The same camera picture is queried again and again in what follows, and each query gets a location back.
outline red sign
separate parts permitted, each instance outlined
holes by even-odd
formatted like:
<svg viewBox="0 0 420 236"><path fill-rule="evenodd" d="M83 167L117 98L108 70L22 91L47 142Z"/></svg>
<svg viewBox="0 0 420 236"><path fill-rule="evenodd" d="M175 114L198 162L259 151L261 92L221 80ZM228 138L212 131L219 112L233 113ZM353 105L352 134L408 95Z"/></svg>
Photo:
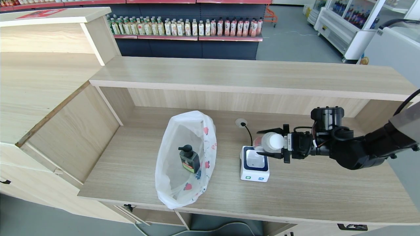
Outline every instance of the red sign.
<svg viewBox="0 0 420 236"><path fill-rule="evenodd" d="M52 10L37 10L34 11L32 13L29 13L27 15L18 17L16 19L25 19L25 18L40 18L40 17L46 17L46 16L50 16L52 14L55 14L57 12L61 12L65 9L52 9Z"/></svg>

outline white plastic bag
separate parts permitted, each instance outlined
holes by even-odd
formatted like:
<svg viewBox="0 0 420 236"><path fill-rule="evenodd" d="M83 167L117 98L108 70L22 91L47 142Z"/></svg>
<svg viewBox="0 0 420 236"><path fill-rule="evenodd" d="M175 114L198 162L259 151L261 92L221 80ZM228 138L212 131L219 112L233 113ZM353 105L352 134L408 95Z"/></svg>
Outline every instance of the white plastic bag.
<svg viewBox="0 0 420 236"><path fill-rule="evenodd" d="M189 144L199 155L200 168L191 173L182 165L178 147ZM197 201L203 194L216 163L216 133L213 120L191 111L171 117L160 144L155 184L159 200L169 209Z"/></svg>

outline drawer handle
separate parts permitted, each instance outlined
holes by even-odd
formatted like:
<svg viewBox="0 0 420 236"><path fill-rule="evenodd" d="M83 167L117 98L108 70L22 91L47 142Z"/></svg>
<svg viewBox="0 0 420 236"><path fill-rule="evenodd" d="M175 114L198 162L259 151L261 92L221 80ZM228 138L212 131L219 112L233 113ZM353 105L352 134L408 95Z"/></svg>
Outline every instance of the drawer handle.
<svg viewBox="0 0 420 236"><path fill-rule="evenodd" d="M353 225L349 224L345 226L344 224L337 224L339 229L341 230L351 230L351 231L367 231L368 226L367 225Z"/></svg>

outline power outlet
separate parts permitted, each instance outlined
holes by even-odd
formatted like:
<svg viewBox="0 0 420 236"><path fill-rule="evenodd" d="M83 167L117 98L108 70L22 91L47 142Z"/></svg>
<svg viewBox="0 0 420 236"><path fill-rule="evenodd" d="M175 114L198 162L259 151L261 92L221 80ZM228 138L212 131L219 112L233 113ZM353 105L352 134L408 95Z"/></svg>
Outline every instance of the power outlet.
<svg viewBox="0 0 420 236"><path fill-rule="evenodd" d="M243 119L243 118L238 118L235 121L236 126L240 127L240 128L245 128L245 126L242 126L241 123L245 123L245 125L248 125L248 121Z"/></svg>

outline checkout counter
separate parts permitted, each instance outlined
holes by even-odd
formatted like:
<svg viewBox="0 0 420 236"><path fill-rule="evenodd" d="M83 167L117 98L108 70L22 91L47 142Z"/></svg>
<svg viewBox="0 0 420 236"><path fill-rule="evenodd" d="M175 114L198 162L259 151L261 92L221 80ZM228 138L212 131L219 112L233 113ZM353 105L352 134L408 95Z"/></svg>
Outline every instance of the checkout counter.
<svg viewBox="0 0 420 236"><path fill-rule="evenodd" d="M0 192L127 223L189 229L191 214L262 220L270 236L350 236L420 224L387 162L347 170L328 157L270 159L267 183L239 178L249 136L237 118L252 133L283 123L311 126L313 108L337 105L345 109L343 125L363 135L416 90L394 69L122 57L104 18L109 12L75 8L32 20L16 19L30 12L0 15L0 175L10 181ZM170 117L189 110L213 119L216 166L195 203L170 210L155 190L156 158ZM127 210L128 204L135 207Z"/></svg>

